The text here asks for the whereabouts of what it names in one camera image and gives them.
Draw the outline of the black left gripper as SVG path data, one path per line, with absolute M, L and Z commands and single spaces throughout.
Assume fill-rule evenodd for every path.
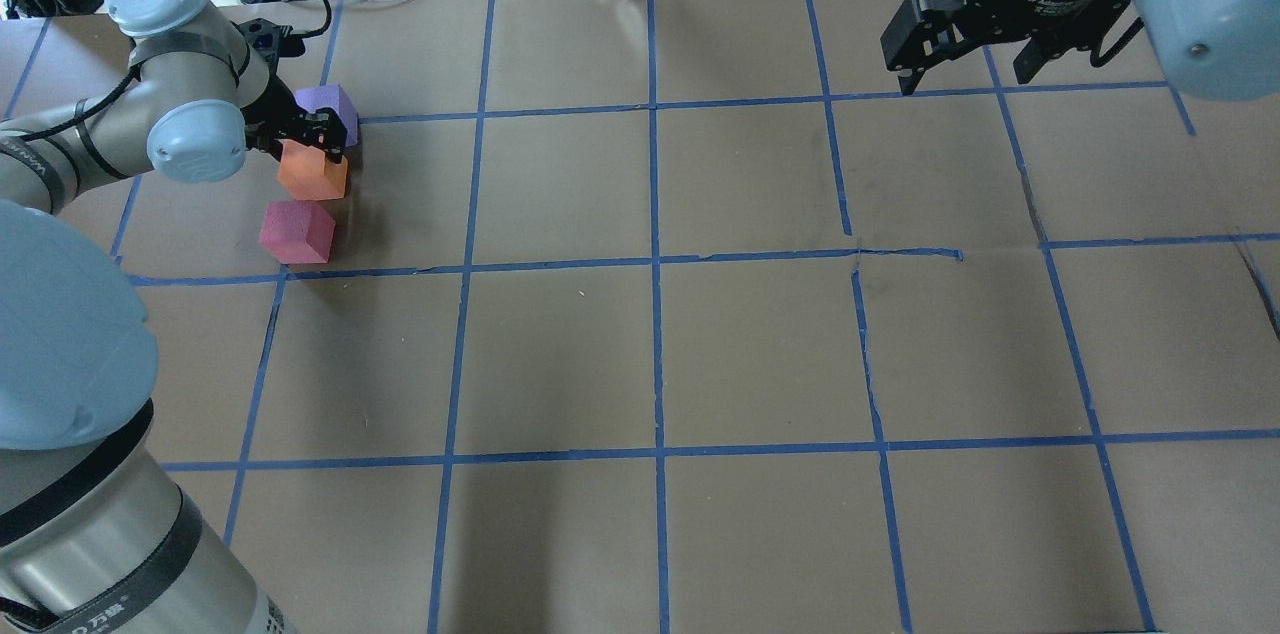
M 266 64 L 246 64 L 239 74 L 244 143 L 251 150 L 283 155 L 284 142 L 323 151 L 332 164 L 346 158 L 347 127 L 333 108 L 310 111 L 297 104 L 294 92 Z

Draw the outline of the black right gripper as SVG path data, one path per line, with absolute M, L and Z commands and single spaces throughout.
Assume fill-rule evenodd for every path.
M 1029 85 L 1052 60 L 1073 50 L 1089 64 L 1110 64 L 1143 29 L 1134 22 L 1105 44 L 1132 0 L 904 0 L 879 38 L 884 67 L 902 96 L 916 92 L 925 72 L 996 44 L 1023 42 L 1012 70 Z

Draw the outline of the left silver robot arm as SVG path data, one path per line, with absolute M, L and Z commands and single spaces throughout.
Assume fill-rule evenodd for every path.
M 234 175 L 352 120 L 307 110 L 268 35 L 210 0 L 105 0 L 124 78 L 3 123 L 3 620 L 18 633 L 292 633 L 293 622 L 148 452 L 157 342 L 115 261 L 65 224 L 84 192 L 157 172 Z

